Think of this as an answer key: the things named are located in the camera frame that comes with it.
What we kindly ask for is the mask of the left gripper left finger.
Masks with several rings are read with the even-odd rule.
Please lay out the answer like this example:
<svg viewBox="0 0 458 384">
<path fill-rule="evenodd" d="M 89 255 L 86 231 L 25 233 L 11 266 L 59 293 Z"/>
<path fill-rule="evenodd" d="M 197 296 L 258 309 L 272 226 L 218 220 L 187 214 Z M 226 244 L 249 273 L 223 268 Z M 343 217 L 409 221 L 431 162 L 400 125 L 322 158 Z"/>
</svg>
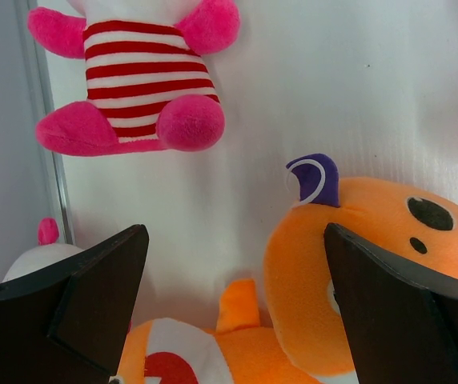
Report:
<svg viewBox="0 0 458 384">
<path fill-rule="evenodd" d="M 0 383 L 107 383 L 116 375 L 149 235 L 133 225 L 0 283 Z"/>
</svg>

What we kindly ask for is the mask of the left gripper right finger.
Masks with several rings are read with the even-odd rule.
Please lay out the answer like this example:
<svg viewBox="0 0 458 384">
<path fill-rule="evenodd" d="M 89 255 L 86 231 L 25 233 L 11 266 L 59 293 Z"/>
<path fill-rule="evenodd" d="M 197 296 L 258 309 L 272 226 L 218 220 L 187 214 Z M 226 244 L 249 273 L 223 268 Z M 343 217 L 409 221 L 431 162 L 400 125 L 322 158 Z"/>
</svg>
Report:
<svg viewBox="0 0 458 384">
<path fill-rule="evenodd" d="M 324 245 L 359 381 L 458 383 L 458 279 L 338 224 Z"/>
</svg>

